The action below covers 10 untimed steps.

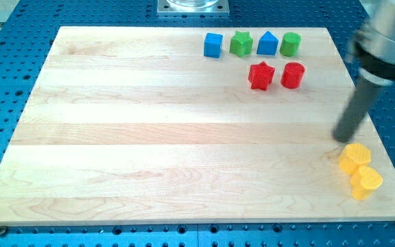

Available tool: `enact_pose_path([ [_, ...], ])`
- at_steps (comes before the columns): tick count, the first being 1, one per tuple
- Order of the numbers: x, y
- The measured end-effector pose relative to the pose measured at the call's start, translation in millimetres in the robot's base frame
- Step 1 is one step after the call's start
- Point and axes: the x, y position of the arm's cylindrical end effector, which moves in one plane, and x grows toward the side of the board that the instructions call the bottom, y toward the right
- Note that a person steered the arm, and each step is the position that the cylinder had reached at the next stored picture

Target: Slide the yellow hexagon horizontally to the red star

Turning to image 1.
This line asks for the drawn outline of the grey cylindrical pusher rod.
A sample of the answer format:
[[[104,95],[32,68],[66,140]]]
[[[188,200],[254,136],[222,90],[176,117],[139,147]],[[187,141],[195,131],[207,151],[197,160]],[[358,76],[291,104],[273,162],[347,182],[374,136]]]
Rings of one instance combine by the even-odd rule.
[[[363,77],[357,79],[355,90],[339,121],[333,128],[333,138],[340,143],[348,143],[358,131],[368,110],[383,91],[383,86]]]

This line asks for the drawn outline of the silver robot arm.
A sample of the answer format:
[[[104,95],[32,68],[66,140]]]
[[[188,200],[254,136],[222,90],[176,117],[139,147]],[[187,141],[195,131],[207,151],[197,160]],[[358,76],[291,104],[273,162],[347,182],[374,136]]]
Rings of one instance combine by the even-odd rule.
[[[395,0],[377,3],[356,30],[349,52],[360,67],[355,91],[333,129],[333,138],[341,143],[353,138],[383,89],[395,82]]]

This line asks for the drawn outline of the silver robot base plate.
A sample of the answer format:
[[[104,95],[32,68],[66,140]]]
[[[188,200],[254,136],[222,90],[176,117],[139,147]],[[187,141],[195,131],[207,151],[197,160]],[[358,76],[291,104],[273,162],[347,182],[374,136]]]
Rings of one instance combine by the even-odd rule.
[[[158,0],[159,16],[229,15],[229,0]]]

